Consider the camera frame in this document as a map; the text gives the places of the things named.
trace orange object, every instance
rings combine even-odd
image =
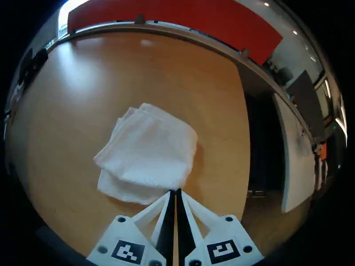
[[[320,158],[321,160],[325,160],[327,158],[327,144],[324,143],[322,149],[320,150]]]

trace folded towel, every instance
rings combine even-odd
[[[149,104],[129,108],[95,156],[98,189],[127,202],[150,204],[185,184],[197,135],[185,122]]]

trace wooden table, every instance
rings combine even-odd
[[[97,188],[93,157],[117,118],[143,102],[198,135],[183,190],[241,219],[249,180],[249,125],[237,67],[194,44],[146,33],[106,33],[60,44],[22,97],[8,152],[44,221],[87,256],[118,215],[144,209]]]

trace red wall panel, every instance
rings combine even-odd
[[[171,22],[207,33],[263,64],[282,40],[265,20],[234,0],[90,0],[69,13],[68,31],[115,20]]]

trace ceiling light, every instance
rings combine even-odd
[[[338,125],[341,127],[341,129],[344,132],[344,135],[345,135],[345,146],[347,147],[347,130],[345,129],[343,123],[341,122],[341,120],[339,118],[336,118],[335,121],[338,123]]]
[[[330,88],[329,88],[328,80],[325,80],[325,86],[327,87],[328,97],[330,99],[331,98],[331,94],[330,94]]]

